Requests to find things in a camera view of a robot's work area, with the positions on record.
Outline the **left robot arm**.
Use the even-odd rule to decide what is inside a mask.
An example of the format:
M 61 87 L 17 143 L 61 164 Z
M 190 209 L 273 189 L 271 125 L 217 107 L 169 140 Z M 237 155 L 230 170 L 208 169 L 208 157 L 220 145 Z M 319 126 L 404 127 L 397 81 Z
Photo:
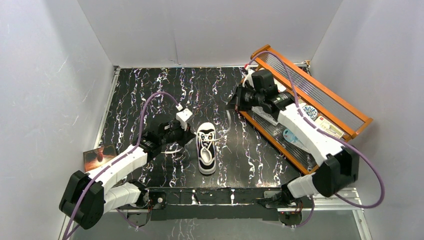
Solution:
M 89 172 L 74 172 L 59 210 L 87 230 L 113 209 L 130 204 L 144 208 L 150 200 L 145 186 L 135 180 L 116 184 L 159 155 L 165 145 L 177 143 L 183 147 L 195 136 L 189 123 L 176 119 L 160 124 L 157 131 L 146 131 L 106 164 Z

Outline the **black white sneaker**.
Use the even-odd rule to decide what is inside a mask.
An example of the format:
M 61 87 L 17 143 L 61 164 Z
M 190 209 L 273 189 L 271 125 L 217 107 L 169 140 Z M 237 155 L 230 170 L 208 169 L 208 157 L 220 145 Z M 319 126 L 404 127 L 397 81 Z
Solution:
M 211 122 L 202 123 L 196 131 L 198 169 L 203 175 L 216 171 L 216 129 Z

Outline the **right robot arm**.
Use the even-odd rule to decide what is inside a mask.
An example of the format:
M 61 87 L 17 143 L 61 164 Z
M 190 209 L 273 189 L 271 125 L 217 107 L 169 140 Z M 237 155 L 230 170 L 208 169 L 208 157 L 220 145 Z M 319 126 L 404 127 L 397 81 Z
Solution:
M 326 136 L 287 91 L 279 91 L 271 71 L 247 70 L 228 106 L 238 111 L 261 108 L 275 122 L 289 129 L 307 148 L 318 169 L 282 186 L 282 202 L 295 207 L 304 196 L 330 197 L 354 183 L 359 174 L 359 155 L 340 139 Z

